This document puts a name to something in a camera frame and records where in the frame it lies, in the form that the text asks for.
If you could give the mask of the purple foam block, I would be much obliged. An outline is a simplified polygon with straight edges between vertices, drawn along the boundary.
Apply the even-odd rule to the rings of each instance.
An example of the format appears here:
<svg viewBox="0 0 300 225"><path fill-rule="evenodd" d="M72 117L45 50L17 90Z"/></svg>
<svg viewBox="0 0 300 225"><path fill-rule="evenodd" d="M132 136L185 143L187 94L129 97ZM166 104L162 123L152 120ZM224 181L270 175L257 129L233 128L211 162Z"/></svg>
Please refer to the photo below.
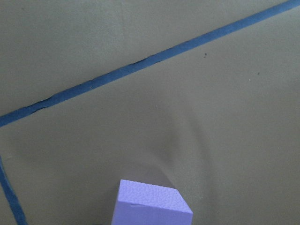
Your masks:
<svg viewBox="0 0 300 225"><path fill-rule="evenodd" d="M120 180L112 225L190 225L192 220L177 189Z"/></svg>

